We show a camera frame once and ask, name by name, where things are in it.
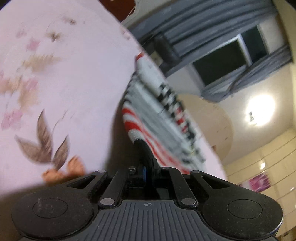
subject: window frame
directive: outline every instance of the window frame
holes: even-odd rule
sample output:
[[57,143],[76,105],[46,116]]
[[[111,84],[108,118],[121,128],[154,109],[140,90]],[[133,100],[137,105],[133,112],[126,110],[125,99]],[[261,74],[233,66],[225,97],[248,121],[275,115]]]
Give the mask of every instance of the window frame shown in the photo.
[[[260,26],[257,25],[256,27],[257,27],[257,29],[258,29],[258,31],[259,31],[259,33],[260,33],[261,39],[262,39],[262,41],[263,41],[263,43],[264,43],[264,47],[265,47],[265,49],[266,49],[266,51],[267,51],[267,53],[268,53],[268,49],[267,49],[267,47],[266,47],[265,40],[264,40],[264,38],[263,38],[263,36],[262,36]],[[246,44],[245,44],[245,42],[244,42],[244,39],[243,39],[243,37],[242,37],[241,34],[238,34],[238,35],[235,36],[234,38],[232,38],[232,39],[230,39],[230,40],[228,40],[228,41],[226,41],[226,42],[220,44],[220,45],[217,46],[216,48],[214,48],[214,49],[212,49],[211,51],[207,52],[207,53],[206,53],[205,55],[203,55],[201,58],[203,58],[204,56],[206,56],[206,55],[208,55],[208,54],[210,54],[210,53],[216,51],[217,49],[222,48],[222,47],[224,47],[225,45],[230,44],[230,43],[232,43],[232,42],[234,42],[234,41],[237,41],[237,42],[238,42],[238,44],[239,44],[239,46],[240,46],[240,48],[241,48],[242,54],[243,54],[243,56],[244,56],[244,58],[245,58],[246,65],[243,65],[243,66],[241,66],[240,68],[237,68],[236,70],[234,70],[234,71],[228,73],[227,75],[222,76],[221,78],[215,80],[214,82],[208,84],[207,86],[204,84],[204,82],[203,82],[201,76],[199,75],[198,71],[197,71],[196,68],[194,67],[193,63],[190,63],[190,64],[188,64],[187,66],[185,66],[185,68],[187,69],[187,71],[189,72],[189,74],[191,75],[191,77],[195,80],[195,83],[197,84],[198,88],[199,88],[201,91],[206,91],[206,90],[208,90],[208,89],[212,89],[212,88],[215,87],[215,86],[228,85],[228,81],[227,81],[227,77],[228,77],[228,76],[233,75],[235,72],[242,71],[242,70],[246,69],[247,67],[249,67],[249,66],[251,66],[251,65],[253,64],[252,59],[251,59],[251,56],[250,56],[250,54],[249,54],[249,51],[248,51],[248,49],[247,49],[247,46],[246,46]]]

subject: pink poster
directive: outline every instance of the pink poster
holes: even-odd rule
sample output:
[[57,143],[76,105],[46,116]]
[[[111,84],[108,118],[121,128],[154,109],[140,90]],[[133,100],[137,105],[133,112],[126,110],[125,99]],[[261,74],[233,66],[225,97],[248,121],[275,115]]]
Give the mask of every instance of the pink poster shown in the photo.
[[250,189],[255,192],[262,192],[271,187],[268,176],[263,172],[248,181],[244,181],[239,186]]

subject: ceiling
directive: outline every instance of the ceiling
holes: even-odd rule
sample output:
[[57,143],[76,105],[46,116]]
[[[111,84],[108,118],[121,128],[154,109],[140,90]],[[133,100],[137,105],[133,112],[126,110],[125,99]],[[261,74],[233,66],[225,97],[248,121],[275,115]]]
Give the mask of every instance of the ceiling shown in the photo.
[[[252,97],[267,94],[275,101],[271,120],[263,126],[246,121],[246,108]],[[269,78],[234,94],[219,103],[232,121],[233,144],[222,163],[233,162],[269,143],[293,125],[293,86],[290,65],[284,66]]]

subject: window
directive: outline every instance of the window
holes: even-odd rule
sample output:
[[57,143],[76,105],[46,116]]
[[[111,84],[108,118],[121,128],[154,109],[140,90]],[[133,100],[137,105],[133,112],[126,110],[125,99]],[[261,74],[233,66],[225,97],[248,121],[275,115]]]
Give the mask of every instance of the window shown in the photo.
[[254,27],[204,57],[192,63],[205,86],[267,55],[265,45],[257,27]]

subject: round pad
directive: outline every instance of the round pad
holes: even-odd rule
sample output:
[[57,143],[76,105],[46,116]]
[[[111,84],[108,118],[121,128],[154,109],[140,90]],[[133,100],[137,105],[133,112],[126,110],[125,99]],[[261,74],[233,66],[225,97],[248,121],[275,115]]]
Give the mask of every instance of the round pad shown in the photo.
[[228,238],[255,240],[274,234],[282,222],[280,205],[270,197],[245,188],[222,188],[204,203],[209,226]]
[[41,218],[57,218],[67,211],[68,205],[55,198],[40,200],[33,206],[33,212]]
[[239,199],[228,204],[228,211],[237,218],[252,219],[262,213],[262,207],[254,201]]
[[57,239],[84,228],[93,216],[82,190],[56,187],[23,197],[12,211],[15,226],[35,239]]

